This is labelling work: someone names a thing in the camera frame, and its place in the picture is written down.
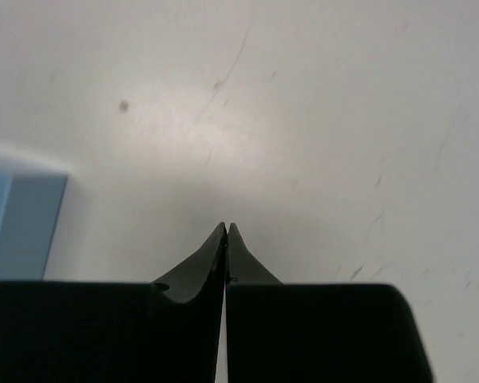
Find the white table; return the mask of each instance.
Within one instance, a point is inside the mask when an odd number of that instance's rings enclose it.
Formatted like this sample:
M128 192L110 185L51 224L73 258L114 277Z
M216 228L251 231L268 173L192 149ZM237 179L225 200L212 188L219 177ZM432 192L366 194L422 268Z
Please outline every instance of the white table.
M234 221L285 282L393 283L479 382L479 1L1 0L4 151L71 173L49 279Z

